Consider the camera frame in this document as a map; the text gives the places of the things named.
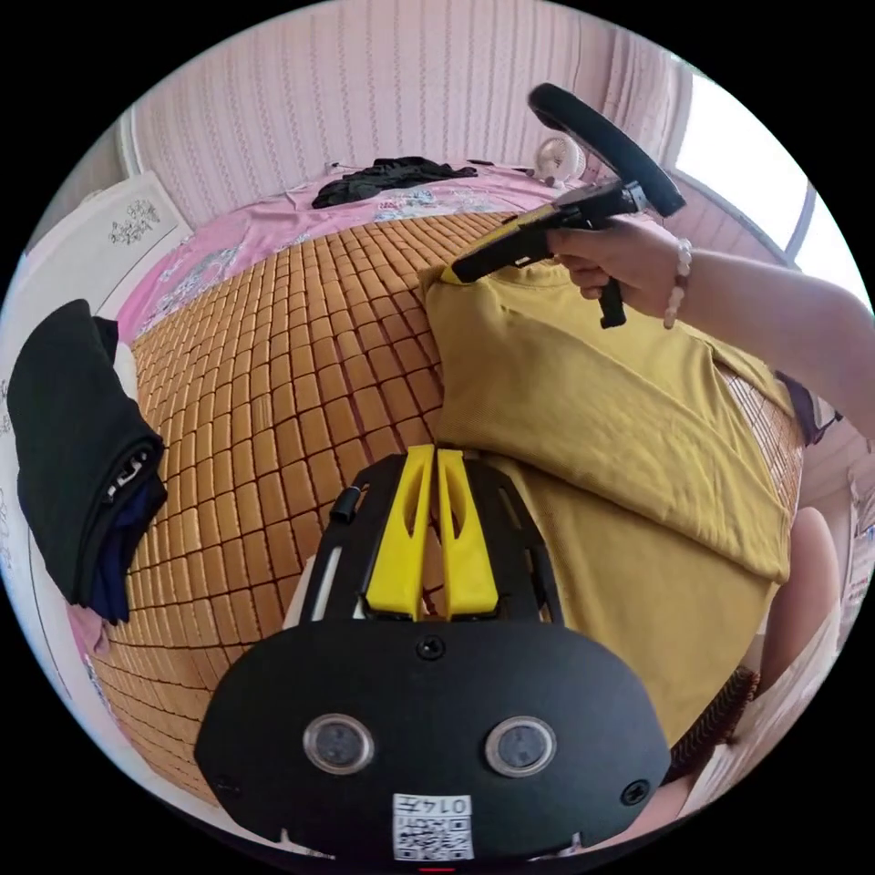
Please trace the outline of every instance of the hand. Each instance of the hand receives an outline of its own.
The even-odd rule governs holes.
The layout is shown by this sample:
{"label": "hand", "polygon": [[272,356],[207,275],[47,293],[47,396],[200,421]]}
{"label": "hand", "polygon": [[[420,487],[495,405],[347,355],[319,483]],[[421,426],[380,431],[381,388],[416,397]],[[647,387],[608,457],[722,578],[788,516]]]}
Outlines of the hand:
{"label": "hand", "polygon": [[658,222],[617,216],[605,231],[547,231],[547,243],[583,297],[596,300],[613,277],[635,310],[664,315],[674,288],[678,240]]}

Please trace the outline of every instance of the yellow shirt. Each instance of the yellow shirt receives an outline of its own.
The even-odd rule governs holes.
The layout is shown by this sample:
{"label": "yellow shirt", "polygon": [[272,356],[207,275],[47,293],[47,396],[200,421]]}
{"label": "yellow shirt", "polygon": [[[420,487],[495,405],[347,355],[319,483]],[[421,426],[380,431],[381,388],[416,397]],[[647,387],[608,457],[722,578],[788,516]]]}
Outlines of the yellow shirt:
{"label": "yellow shirt", "polygon": [[471,285],[421,276],[445,386],[437,439],[509,474],[566,622],[642,679],[669,745],[737,667],[788,576],[791,519],[731,367],[787,412],[763,363],[632,311],[604,331],[553,262]]}

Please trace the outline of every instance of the qr code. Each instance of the qr code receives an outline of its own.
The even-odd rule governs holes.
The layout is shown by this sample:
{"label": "qr code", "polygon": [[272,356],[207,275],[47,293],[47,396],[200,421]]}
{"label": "qr code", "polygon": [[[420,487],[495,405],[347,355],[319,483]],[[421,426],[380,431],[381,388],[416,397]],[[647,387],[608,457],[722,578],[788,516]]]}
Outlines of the qr code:
{"label": "qr code", "polygon": [[396,794],[396,860],[473,860],[470,797]]}

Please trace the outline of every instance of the white fan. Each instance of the white fan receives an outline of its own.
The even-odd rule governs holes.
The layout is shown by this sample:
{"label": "white fan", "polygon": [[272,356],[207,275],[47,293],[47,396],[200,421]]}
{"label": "white fan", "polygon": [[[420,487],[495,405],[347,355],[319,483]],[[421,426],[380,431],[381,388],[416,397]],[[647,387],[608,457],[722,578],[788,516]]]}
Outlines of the white fan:
{"label": "white fan", "polygon": [[544,140],[535,153],[530,176],[558,189],[568,180],[577,180],[586,170],[586,156],[567,134]]}

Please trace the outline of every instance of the pink bedsheet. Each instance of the pink bedsheet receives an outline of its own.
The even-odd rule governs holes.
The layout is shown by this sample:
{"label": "pink bedsheet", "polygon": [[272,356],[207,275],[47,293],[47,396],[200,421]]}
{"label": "pink bedsheet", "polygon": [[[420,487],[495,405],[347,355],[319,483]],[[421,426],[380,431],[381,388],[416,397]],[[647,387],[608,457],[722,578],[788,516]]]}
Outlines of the pink bedsheet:
{"label": "pink bedsheet", "polygon": [[512,168],[478,167],[476,177],[388,190],[367,201],[313,210],[319,190],[350,170],[340,169],[241,207],[198,229],[138,283],[118,314],[120,339],[130,343],[216,283],[305,240],[375,221],[458,212],[522,212],[560,194]]}

